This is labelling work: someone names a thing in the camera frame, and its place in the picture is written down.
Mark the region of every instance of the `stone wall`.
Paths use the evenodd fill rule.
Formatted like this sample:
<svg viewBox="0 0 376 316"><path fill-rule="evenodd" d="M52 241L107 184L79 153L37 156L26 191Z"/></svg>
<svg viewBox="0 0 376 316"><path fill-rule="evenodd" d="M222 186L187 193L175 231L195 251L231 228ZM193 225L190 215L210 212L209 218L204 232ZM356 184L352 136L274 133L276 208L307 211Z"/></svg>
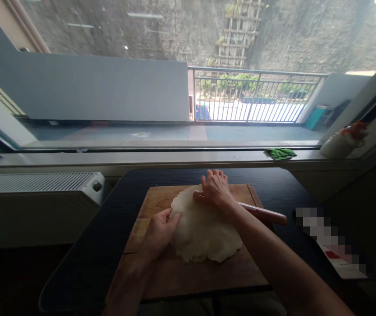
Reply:
<svg viewBox="0 0 376 316"><path fill-rule="evenodd" d="M260 34L246 68L322 73L376 70L373 1L278 0L261 16Z"/></svg>
<svg viewBox="0 0 376 316"><path fill-rule="evenodd" d="M245 68L376 70L372 0L263 0ZM22 1L52 53L186 61L207 66L230 0ZM155 14L156 18L128 13ZM91 25L92 28L68 26Z"/></svg>

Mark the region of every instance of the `white radiator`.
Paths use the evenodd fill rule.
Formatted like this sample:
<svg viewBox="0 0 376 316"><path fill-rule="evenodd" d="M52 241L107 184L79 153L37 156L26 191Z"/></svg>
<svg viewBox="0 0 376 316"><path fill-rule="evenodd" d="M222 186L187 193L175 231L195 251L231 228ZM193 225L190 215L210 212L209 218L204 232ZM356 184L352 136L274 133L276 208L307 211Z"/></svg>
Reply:
<svg viewBox="0 0 376 316"><path fill-rule="evenodd" d="M75 242L105 184L100 172L0 174L0 248Z"/></svg>

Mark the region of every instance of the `window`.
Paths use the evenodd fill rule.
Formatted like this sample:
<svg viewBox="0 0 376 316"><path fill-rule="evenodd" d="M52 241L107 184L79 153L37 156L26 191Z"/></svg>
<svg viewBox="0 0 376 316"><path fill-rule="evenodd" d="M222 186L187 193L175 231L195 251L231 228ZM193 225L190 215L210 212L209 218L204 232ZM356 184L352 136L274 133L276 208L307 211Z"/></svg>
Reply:
<svg viewBox="0 0 376 316"><path fill-rule="evenodd" d="M315 147L376 73L376 1L5 3L14 149Z"/></svg>

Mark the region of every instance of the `dough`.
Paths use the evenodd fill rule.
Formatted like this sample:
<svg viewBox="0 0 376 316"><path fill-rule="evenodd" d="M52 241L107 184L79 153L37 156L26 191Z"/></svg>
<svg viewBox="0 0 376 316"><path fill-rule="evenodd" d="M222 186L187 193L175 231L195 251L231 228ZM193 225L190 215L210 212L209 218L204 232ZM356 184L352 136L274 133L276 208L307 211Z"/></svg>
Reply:
<svg viewBox="0 0 376 316"><path fill-rule="evenodd" d="M242 240L217 206L192 198L195 190L202 186L190 187L173 199L169 217L183 215L171 244L185 263L206 258L222 262L242 248Z"/></svg>

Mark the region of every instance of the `hand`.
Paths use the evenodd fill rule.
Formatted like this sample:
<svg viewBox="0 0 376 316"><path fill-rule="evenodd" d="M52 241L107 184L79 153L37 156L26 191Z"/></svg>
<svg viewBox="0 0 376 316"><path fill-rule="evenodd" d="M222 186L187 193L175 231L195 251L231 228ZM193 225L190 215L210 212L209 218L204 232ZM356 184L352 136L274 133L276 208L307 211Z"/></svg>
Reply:
<svg viewBox="0 0 376 316"><path fill-rule="evenodd" d="M167 208L151 218L143 243L138 251L140 258L147 263L154 261L163 252L175 234L182 214L177 213L169 220L171 212L172 209Z"/></svg>
<svg viewBox="0 0 376 316"><path fill-rule="evenodd" d="M205 197L217 205L233 198L229 191L227 176L221 170L207 170L207 179L205 176L201 176L201 185Z"/></svg>

